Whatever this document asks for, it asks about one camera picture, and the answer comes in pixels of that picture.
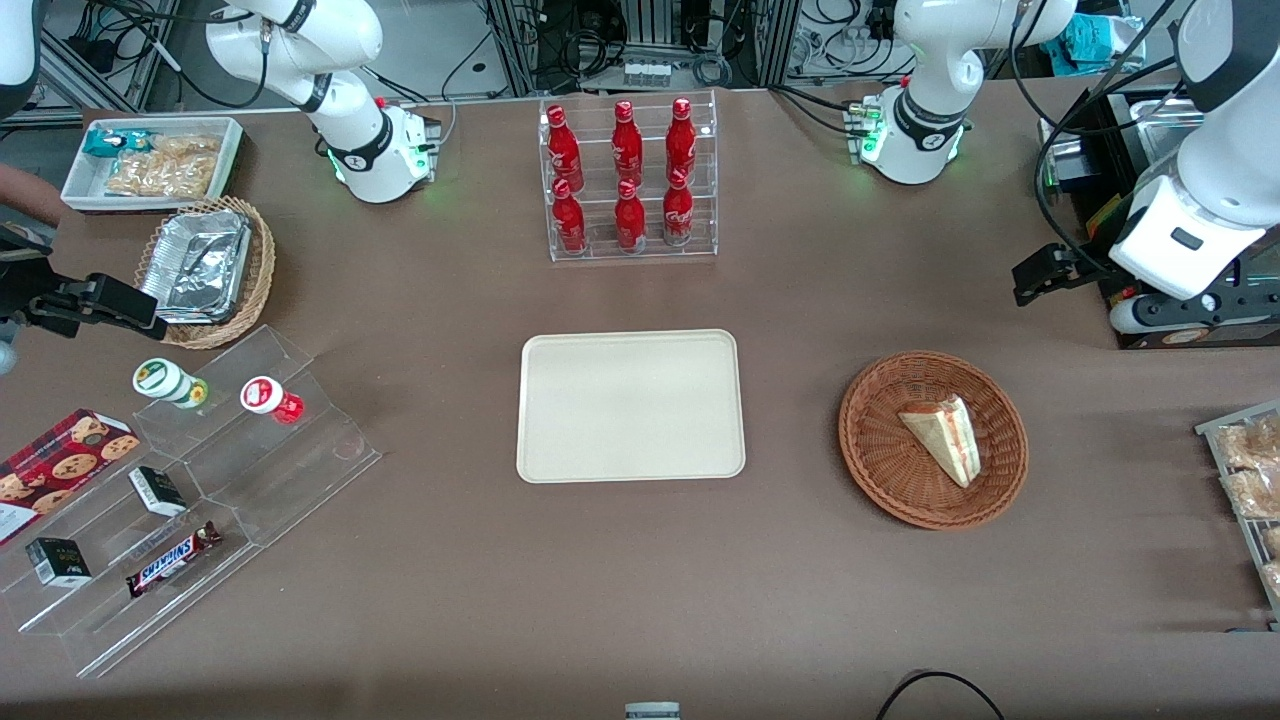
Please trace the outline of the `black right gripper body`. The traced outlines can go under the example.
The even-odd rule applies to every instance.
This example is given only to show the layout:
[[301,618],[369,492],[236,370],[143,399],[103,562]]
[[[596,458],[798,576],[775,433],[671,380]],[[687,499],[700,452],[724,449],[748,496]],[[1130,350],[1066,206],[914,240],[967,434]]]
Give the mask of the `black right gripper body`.
[[31,325],[56,331],[46,319],[29,311],[33,300],[58,287],[49,261],[52,247],[24,225],[1,228],[1,318],[3,325]]

